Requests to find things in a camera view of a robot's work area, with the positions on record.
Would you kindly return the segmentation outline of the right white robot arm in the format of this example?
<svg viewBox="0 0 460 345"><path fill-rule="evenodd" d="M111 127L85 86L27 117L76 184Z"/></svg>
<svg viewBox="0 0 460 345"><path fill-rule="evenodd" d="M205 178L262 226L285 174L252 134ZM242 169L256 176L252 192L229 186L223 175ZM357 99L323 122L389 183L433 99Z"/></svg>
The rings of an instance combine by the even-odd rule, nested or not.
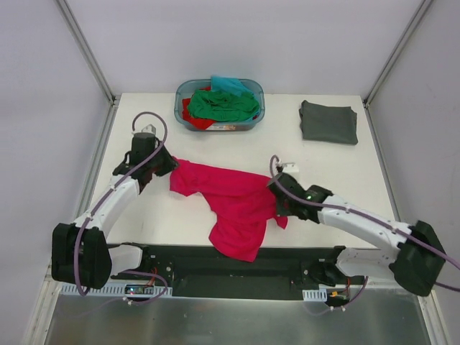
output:
<svg viewBox="0 0 460 345"><path fill-rule="evenodd" d="M345 231L372 245L371 249L337 247L323 266L329 282L337 284L355 276L394 280L421 297L436 285L446 253L430 224L407 224L375 215L321 186L304 189L284 172L276 174L267 187L281 214Z"/></svg>

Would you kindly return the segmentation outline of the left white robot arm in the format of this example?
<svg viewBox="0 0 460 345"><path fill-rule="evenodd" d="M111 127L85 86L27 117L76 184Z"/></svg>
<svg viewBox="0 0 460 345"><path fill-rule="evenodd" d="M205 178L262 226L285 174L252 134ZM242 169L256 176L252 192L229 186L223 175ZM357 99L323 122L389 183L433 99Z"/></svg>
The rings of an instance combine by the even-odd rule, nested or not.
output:
<svg viewBox="0 0 460 345"><path fill-rule="evenodd" d="M59 223L52 232L51 275L81 290L102 288L110 277L128 271L143 280L152 263L138 244L107 243L112 227L154 176L178 167L178 161L152 132L137 132L131 149L112 172L103 195L70 224Z"/></svg>

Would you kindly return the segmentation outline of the magenta pink t shirt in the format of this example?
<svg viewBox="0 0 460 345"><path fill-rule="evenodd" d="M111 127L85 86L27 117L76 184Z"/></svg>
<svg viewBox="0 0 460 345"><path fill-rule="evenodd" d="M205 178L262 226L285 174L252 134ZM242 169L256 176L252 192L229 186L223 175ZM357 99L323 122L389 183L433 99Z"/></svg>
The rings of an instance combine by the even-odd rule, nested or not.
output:
<svg viewBox="0 0 460 345"><path fill-rule="evenodd" d="M288 218L277 213L276 200L267 187L269 178L179 160L170 175L170 190L183 196L200 193L216 214L209 240L217 251L243 262L255 261L271 219L281 229Z"/></svg>

